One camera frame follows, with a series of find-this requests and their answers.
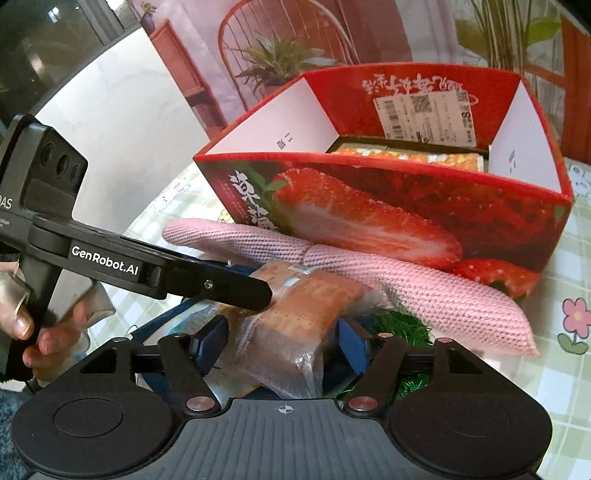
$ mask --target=pink flower print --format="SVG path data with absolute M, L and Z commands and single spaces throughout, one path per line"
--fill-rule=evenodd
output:
M 585 300 L 566 299 L 562 304 L 562 311 L 566 315 L 563 322 L 564 330 L 576 333 L 580 338 L 587 338 L 591 326 L 591 312 L 587 309 Z

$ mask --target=fingernail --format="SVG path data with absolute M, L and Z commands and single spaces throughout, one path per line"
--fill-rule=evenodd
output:
M 32 365 L 31 365 L 31 356 L 29 354 L 27 354 L 27 353 L 23 354 L 23 356 L 22 356 L 22 363 L 25 364 L 25 367 L 31 368 L 32 367 Z
M 55 353 L 57 350 L 57 342 L 55 340 L 45 340 L 45 348 L 44 353 L 45 355 L 51 355 Z
M 31 333 L 33 323 L 25 317 L 18 316 L 14 322 L 14 334 L 20 339 L 26 339 Z

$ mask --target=packaged cake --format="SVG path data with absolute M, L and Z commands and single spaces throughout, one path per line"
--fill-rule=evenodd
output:
M 226 351 L 233 368 L 282 398 L 321 397 L 324 353 L 336 347 L 337 319 L 369 310 L 381 295 L 351 278 L 280 260 L 251 276 L 269 284 L 273 301 L 263 312 L 220 311 L 230 324 Z
M 358 155 L 361 157 L 382 157 L 416 163 L 436 163 L 446 167 L 463 168 L 470 171 L 484 171 L 484 159 L 478 153 L 432 154 L 413 150 L 394 149 L 385 145 L 343 143 L 333 154 Z

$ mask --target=metal screw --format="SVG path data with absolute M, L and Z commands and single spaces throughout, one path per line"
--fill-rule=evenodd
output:
M 356 411 L 372 411 L 378 408 L 378 401 L 372 397 L 353 397 L 349 407 Z
M 187 400 L 187 408 L 193 411 L 208 411 L 215 406 L 215 400 L 209 397 L 193 397 Z

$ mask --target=wooden chair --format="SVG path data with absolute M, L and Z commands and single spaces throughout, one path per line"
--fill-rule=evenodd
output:
M 309 48 L 320 48 L 325 57 L 343 64 L 359 63 L 345 29 L 332 12 L 316 0 L 241 0 L 220 24 L 217 42 L 220 55 L 245 110 L 249 105 L 243 88 L 257 100 L 264 94 L 254 91 L 254 82 L 236 76 L 249 67 L 243 48 L 256 45 L 255 35 L 297 38 Z

